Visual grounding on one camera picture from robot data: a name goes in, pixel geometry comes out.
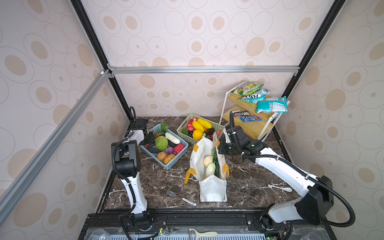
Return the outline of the green cucumber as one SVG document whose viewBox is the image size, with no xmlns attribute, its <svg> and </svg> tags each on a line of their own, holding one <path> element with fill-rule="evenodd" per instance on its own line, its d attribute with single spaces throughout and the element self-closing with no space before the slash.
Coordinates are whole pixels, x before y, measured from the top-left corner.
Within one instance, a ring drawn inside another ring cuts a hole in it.
<svg viewBox="0 0 384 240">
<path fill-rule="evenodd" d="M 213 163 L 215 164 L 215 176 L 220 178 L 220 165 L 217 157 L 214 157 Z"/>
</svg>

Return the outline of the white grocery bag yellow handles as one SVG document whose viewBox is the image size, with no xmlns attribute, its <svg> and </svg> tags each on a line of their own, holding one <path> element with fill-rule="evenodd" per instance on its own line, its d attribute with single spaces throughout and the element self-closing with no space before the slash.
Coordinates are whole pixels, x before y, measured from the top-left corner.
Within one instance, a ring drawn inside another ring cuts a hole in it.
<svg viewBox="0 0 384 240">
<path fill-rule="evenodd" d="M 228 201 L 226 178 L 230 173 L 224 155 L 219 154 L 219 146 L 217 136 L 212 141 L 203 137 L 193 146 L 184 183 L 188 183 L 190 176 L 199 181 L 201 202 Z"/>
</svg>

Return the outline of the white radish with leaves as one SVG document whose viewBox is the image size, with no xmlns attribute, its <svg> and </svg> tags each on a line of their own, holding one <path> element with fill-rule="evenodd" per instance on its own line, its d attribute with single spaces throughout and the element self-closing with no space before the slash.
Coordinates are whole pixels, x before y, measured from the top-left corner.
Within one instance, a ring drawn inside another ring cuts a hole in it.
<svg viewBox="0 0 384 240">
<path fill-rule="evenodd" d="M 217 157 L 218 158 L 218 154 L 217 154 L 217 149 L 214 148 L 211 155 L 210 156 L 213 156 L 213 159 L 214 157 Z M 215 164 L 212 162 L 208 165 L 208 167 L 205 167 L 205 178 L 208 178 L 210 176 L 215 176 Z"/>
</svg>

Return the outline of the teal snack bag front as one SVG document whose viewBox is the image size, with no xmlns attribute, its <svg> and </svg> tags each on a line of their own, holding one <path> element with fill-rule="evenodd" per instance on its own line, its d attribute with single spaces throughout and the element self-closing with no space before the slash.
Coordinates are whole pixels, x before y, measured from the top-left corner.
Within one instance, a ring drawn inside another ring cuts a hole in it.
<svg viewBox="0 0 384 240">
<path fill-rule="evenodd" d="M 286 97 L 265 98 L 257 103 L 257 113 L 288 113 L 288 102 Z"/>
</svg>

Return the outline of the green cabbage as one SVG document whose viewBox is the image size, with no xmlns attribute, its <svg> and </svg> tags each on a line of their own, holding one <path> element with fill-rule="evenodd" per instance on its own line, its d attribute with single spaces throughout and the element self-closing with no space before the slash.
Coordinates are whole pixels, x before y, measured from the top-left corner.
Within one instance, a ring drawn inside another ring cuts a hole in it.
<svg viewBox="0 0 384 240">
<path fill-rule="evenodd" d="M 168 139 L 165 136 L 159 136 L 155 139 L 155 146 L 159 151 L 165 151 L 169 146 Z"/>
</svg>

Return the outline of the dark eggplant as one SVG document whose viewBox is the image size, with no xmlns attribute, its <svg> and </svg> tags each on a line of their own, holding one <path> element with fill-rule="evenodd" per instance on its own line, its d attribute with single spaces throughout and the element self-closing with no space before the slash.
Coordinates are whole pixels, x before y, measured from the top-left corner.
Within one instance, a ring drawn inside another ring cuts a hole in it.
<svg viewBox="0 0 384 240">
<path fill-rule="evenodd" d="M 207 129 L 204 134 L 205 136 L 210 136 L 212 134 L 214 134 L 216 132 L 216 130 L 214 128 L 211 128 L 211 129 Z"/>
</svg>

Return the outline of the yellow mango back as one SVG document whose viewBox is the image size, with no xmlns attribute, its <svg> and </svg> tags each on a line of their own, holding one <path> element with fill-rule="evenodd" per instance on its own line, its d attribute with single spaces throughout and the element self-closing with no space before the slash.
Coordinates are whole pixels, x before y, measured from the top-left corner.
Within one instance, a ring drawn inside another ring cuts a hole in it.
<svg viewBox="0 0 384 240">
<path fill-rule="evenodd" d="M 207 120 L 204 120 L 202 118 L 199 118 L 198 119 L 198 122 L 206 129 L 211 129 L 212 128 L 212 124 L 210 122 L 208 122 Z"/>
</svg>

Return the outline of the yellow mango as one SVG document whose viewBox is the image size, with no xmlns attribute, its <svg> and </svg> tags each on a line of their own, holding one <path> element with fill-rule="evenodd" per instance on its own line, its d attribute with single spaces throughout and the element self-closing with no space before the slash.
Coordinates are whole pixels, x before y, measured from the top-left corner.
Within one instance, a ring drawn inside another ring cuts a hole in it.
<svg viewBox="0 0 384 240">
<path fill-rule="evenodd" d="M 202 118 L 199 118 L 198 119 L 198 122 L 206 129 L 211 129 L 212 128 L 212 124 L 210 122 L 208 122 L 207 120 L 204 120 Z"/>
<path fill-rule="evenodd" d="M 201 132 L 205 131 L 203 125 L 201 123 L 199 123 L 198 121 L 194 121 L 193 126 L 194 126 L 195 130 L 200 130 Z"/>
</svg>

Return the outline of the brown potato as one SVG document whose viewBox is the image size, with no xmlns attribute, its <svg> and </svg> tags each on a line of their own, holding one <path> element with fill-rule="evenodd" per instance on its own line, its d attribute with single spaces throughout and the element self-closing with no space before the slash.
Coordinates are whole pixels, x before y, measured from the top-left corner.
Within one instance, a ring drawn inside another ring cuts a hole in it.
<svg viewBox="0 0 384 240">
<path fill-rule="evenodd" d="M 160 152 L 160 153 L 157 154 L 157 159 L 158 159 L 160 162 L 163 162 L 164 159 L 165 159 L 167 156 L 168 156 L 167 153 L 165 153 L 165 152 Z"/>
</svg>

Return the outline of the wrinkled yellow orange fruit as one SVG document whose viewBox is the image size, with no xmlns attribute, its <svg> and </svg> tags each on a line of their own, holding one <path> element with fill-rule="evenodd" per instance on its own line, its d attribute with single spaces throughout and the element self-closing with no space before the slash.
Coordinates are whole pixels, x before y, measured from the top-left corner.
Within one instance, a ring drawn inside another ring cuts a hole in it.
<svg viewBox="0 0 384 240">
<path fill-rule="evenodd" d="M 204 132 L 202 132 L 199 129 L 194 130 L 194 132 L 193 132 L 193 139 L 199 141 L 199 140 L 201 140 L 203 138 L 203 136 L 204 136 Z"/>
</svg>

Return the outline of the yellow mango front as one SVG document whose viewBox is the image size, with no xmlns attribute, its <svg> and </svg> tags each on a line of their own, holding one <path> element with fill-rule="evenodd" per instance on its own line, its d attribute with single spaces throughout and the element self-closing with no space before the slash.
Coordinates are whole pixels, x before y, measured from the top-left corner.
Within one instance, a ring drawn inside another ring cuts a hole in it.
<svg viewBox="0 0 384 240">
<path fill-rule="evenodd" d="M 205 131 L 203 125 L 201 123 L 199 123 L 198 121 L 194 121 L 193 126 L 194 126 L 195 130 L 200 130 L 201 132 Z"/>
</svg>

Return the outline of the green plastic fruit basket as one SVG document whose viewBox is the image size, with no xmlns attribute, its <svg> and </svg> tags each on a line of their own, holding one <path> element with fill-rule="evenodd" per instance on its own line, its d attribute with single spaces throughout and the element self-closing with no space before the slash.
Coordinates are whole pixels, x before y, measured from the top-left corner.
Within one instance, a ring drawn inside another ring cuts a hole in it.
<svg viewBox="0 0 384 240">
<path fill-rule="evenodd" d="M 178 127 L 177 133 L 183 140 L 194 145 L 202 138 L 212 140 L 213 137 L 218 137 L 224 128 L 224 126 L 218 123 L 194 114 L 189 114 Z"/>
</svg>

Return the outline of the pink dragon fruit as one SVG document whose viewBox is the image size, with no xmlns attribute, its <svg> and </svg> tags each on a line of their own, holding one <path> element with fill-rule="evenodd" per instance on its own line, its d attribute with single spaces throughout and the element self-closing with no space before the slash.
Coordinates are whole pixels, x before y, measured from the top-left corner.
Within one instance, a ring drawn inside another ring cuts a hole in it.
<svg viewBox="0 0 384 240">
<path fill-rule="evenodd" d="M 193 122 L 194 122 L 194 120 L 191 119 L 191 120 L 189 120 L 189 122 L 187 124 L 187 129 L 188 129 L 189 132 L 193 132 L 195 130 L 195 128 L 193 126 Z"/>
</svg>

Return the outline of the metal fork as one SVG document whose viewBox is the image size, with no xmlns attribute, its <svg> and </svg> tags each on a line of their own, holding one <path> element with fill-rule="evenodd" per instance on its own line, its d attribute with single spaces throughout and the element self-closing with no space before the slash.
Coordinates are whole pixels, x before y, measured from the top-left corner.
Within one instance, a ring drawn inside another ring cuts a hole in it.
<svg viewBox="0 0 384 240">
<path fill-rule="evenodd" d="M 169 195 L 172 198 L 176 196 L 176 194 L 170 190 L 166 191 L 166 193 L 167 193 L 167 195 Z"/>
</svg>

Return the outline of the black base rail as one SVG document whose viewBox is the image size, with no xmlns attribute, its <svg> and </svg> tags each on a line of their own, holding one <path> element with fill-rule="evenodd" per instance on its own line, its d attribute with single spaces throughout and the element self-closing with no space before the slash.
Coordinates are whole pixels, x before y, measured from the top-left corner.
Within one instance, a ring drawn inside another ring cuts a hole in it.
<svg viewBox="0 0 384 240">
<path fill-rule="evenodd" d="M 276 234 L 286 229 L 283 223 L 274 223 L 273 230 L 262 226 L 262 217 L 268 208 L 185 208 L 148 209 L 148 214 L 132 217 L 126 209 L 103 210 L 89 214 L 81 230 L 79 239 L 86 238 L 88 230 L 96 228 L 117 228 L 125 233 L 154 233 L 160 227 L 244 227 L 249 231 Z"/>
</svg>

